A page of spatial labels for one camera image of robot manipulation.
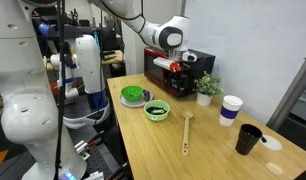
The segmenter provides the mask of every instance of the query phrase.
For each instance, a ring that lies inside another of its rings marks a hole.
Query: wall
[[[88,19],[89,21],[93,20],[95,17],[95,25],[99,26],[101,22],[101,9],[89,4],[87,0],[69,0],[65,2],[65,11],[70,13],[73,9],[79,14],[79,19]]]
[[[189,46],[217,56],[225,94],[266,124],[306,57],[306,0],[190,0]]]
[[[181,12],[180,0],[146,0],[143,1],[144,17],[152,23],[165,23]],[[141,12],[141,1],[134,0],[133,7]],[[125,44],[126,74],[139,74],[144,72],[143,49],[146,45],[140,37],[128,26],[122,23],[123,41]]]

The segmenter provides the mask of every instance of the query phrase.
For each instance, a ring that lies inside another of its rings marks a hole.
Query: green plant
[[[208,96],[216,96],[222,94],[224,90],[219,87],[221,82],[220,77],[215,77],[212,74],[208,74],[206,71],[203,72],[203,76],[200,79],[195,79],[196,92],[199,92]]]

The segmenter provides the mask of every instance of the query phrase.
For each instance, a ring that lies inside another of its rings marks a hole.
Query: white paper cup
[[[231,126],[243,101],[236,96],[224,96],[219,122],[223,126]]]

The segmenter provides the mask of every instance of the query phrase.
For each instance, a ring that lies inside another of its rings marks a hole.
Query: black mug
[[[247,155],[253,146],[262,137],[262,132],[251,124],[243,124],[240,129],[239,139],[236,143],[235,150],[242,155]]]

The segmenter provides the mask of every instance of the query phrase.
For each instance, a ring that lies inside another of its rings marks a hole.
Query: green bowl
[[[121,94],[128,102],[137,102],[142,97],[143,88],[139,86],[126,86],[121,90]]]
[[[152,121],[164,120],[170,112],[170,106],[162,100],[149,101],[144,106],[146,117]]]

